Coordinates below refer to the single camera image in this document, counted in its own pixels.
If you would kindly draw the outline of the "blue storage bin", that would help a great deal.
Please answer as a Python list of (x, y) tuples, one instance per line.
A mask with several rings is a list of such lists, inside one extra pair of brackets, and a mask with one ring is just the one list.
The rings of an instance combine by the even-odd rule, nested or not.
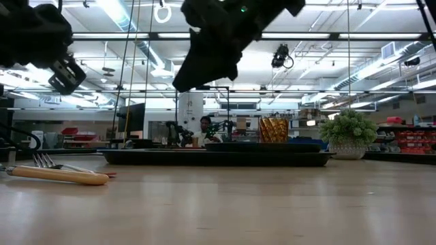
[(327, 150), (328, 144), (323, 142), (321, 139), (313, 139), (312, 137), (290, 137), (288, 140), (289, 143), (292, 144), (318, 144), (321, 147), (321, 150)]

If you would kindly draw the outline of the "golden faceted cup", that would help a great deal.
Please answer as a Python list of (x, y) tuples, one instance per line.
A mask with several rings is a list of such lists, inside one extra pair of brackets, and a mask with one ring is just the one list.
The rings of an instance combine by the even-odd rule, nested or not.
[(288, 141), (289, 120), (285, 118), (261, 118), (259, 120), (261, 142), (286, 143)]

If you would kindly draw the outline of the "green plant in white pot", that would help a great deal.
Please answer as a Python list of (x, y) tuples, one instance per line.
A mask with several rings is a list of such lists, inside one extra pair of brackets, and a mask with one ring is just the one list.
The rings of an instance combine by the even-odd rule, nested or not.
[(320, 124), (320, 136), (334, 159), (359, 160), (376, 140), (377, 126), (364, 114), (346, 109)]

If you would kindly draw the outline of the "black rectangular serving tray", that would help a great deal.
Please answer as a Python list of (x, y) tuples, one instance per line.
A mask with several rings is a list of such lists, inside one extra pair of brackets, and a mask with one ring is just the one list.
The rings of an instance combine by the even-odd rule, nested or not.
[(207, 150), (99, 150), (111, 165), (201, 167), (322, 167), (329, 152), (211, 152)]

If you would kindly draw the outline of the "red storage bins shelf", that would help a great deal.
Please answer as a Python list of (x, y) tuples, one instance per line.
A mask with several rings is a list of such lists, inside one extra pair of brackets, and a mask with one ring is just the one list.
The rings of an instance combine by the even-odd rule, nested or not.
[(401, 153), (436, 154), (436, 131), (398, 131), (395, 137)]

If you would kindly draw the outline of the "white jug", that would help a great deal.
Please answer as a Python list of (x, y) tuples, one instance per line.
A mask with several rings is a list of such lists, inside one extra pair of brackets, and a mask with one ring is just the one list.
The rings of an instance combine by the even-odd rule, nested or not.
[(32, 131), (32, 136), (29, 147), (35, 150), (41, 150), (44, 143), (44, 132), (43, 131)]

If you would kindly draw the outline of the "black frame post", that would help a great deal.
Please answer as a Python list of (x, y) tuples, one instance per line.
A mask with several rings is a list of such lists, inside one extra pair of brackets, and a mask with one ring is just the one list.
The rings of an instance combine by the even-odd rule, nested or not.
[(436, 52), (436, 38), (435, 38), (435, 36), (433, 34), (433, 31), (431, 29), (428, 17), (426, 15), (426, 12), (425, 12), (425, 9), (424, 9), (424, 4), (423, 4), (423, 2), (421, 0), (416, 0), (416, 4), (418, 6), (418, 9), (420, 10), (420, 13), (421, 13), (422, 19), (424, 21), (424, 25), (426, 27), (429, 39), (431, 40), (433, 48), (435, 49), (435, 52)]

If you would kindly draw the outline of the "black monitor screen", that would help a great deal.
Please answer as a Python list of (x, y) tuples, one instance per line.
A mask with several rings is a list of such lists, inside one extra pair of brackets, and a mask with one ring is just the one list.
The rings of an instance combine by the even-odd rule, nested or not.
[(121, 107), (116, 113), (119, 133), (126, 133), (127, 137), (133, 131), (142, 131), (144, 127), (145, 103), (138, 103)]

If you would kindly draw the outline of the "person in white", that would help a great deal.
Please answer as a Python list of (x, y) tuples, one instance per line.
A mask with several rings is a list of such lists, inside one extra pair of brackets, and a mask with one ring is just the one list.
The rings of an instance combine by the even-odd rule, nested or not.
[(193, 147), (203, 148), (209, 143), (222, 143), (223, 140), (219, 134), (208, 134), (208, 128), (211, 125), (211, 118), (203, 116), (200, 119), (200, 131), (193, 134)]

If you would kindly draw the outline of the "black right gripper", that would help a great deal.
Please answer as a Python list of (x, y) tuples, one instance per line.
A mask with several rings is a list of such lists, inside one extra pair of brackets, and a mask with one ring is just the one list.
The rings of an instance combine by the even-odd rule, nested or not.
[(172, 85), (186, 92), (221, 78), (235, 80), (240, 42), (230, 36), (262, 34), (285, 8), (286, 0), (184, 0), (186, 22), (200, 31), (189, 30), (190, 49)]

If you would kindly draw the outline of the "black overhead frame bar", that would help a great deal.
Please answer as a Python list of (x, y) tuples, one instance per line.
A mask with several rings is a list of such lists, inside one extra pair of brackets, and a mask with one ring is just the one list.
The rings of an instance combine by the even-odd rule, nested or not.
[[(72, 39), (74, 41), (125, 41), (125, 40), (188, 40), (193, 35), (189, 32), (77, 32)], [(250, 39), (250, 40), (286, 40), (286, 41), (333, 41), (344, 42), (350, 40), (353, 42), (363, 41), (430, 41), (432, 37), (436, 38), (436, 32), (430, 33), (340, 33), (340, 32), (264, 32), (259, 35), (250, 37), (241, 33), (230, 36), (232, 39)]]

